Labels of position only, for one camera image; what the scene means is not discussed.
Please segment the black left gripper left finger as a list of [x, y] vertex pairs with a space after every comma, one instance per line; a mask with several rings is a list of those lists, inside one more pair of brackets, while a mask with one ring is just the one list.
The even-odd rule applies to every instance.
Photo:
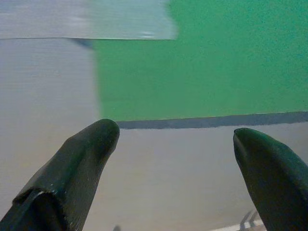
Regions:
[[101, 119], [68, 138], [13, 199], [3, 231], [80, 231], [120, 129]]

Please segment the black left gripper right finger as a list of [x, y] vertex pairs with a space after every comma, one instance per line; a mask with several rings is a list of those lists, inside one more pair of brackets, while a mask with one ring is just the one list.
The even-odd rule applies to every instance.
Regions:
[[287, 145], [250, 128], [233, 134], [235, 159], [269, 231], [308, 229], [308, 166]]

